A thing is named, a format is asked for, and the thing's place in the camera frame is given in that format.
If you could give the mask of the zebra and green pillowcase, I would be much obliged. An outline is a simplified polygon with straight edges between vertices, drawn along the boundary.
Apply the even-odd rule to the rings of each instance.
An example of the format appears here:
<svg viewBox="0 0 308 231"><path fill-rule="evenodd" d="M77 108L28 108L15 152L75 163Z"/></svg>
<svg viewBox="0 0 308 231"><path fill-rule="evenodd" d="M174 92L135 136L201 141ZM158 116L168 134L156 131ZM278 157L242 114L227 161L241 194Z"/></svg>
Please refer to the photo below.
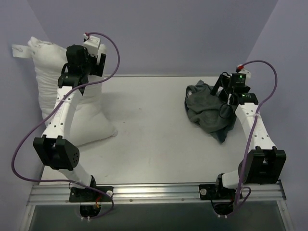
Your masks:
<svg viewBox="0 0 308 231"><path fill-rule="evenodd" d="M211 95L212 88L202 80L187 86L184 107L190 122L222 144L234 128L236 107L221 101L217 94Z"/></svg>

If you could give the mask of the white pillow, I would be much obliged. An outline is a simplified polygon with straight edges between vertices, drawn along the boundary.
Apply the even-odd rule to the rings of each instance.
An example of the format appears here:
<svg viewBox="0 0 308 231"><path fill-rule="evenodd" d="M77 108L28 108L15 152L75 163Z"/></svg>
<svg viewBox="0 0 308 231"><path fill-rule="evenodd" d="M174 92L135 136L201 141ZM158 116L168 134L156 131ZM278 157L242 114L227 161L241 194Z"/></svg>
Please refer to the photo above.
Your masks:
<svg viewBox="0 0 308 231"><path fill-rule="evenodd" d="M67 62L66 49L54 43L31 37L26 46L12 45L13 56L32 58L38 83L38 101L43 118L53 110L56 103L58 78ZM114 125L102 111L101 77L89 76L94 85L85 88L76 108L69 141L75 146L103 140L117 134Z"/></svg>

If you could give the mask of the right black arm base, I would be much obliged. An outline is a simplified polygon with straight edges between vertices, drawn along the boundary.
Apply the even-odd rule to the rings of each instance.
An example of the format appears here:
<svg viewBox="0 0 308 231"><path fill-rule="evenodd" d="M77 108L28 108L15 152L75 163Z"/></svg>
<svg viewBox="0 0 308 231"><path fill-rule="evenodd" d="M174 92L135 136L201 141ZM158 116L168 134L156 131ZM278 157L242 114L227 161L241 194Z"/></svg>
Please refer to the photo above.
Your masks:
<svg viewBox="0 0 308 231"><path fill-rule="evenodd" d="M220 216L227 216L234 210L235 189L223 188L216 184L200 184L201 200L210 201L214 212Z"/></svg>

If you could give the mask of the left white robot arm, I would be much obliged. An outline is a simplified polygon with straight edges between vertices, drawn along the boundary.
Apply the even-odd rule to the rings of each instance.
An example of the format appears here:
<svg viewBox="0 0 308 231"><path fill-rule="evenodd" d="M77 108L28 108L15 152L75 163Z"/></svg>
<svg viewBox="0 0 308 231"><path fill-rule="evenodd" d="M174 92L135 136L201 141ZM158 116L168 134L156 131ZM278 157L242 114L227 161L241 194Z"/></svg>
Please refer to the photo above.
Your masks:
<svg viewBox="0 0 308 231"><path fill-rule="evenodd" d="M43 165L62 173L86 202L97 196L95 178L80 164L79 146L112 136L115 127L101 109L106 47L31 46L45 130L33 147Z"/></svg>

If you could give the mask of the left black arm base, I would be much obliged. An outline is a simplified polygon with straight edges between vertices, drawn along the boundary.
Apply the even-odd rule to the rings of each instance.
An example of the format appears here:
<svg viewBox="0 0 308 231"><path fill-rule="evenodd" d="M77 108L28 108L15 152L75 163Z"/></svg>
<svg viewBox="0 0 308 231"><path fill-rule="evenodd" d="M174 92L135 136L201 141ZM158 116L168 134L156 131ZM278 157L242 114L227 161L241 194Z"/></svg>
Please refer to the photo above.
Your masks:
<svg viewBox="0 0 308 231"><path fill-rule="evenodd" d="M90 203L79 207L79 212L84 218L97 218L102 209L99 202L111 202L113 186L96 186L96 189L103 193L88 188L72 187L70 189L69 202Z"/></svg>

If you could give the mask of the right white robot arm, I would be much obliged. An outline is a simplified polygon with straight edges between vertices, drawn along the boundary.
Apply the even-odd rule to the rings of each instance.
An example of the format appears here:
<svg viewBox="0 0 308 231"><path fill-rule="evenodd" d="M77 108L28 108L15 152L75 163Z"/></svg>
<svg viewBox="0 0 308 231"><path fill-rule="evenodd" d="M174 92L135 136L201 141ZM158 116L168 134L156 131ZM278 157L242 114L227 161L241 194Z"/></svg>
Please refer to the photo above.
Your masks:
<svg viewBox="0 0 308 231"><path fill-rule="evenodd" d="M215 196L221 199L238 185L275 184L286 161L285 151L276 147L265 128L256 95L245 82L245 73L223 72L210 92L234 111L248 144L238 169L222 174L221 182L214 186Z"/></svg>

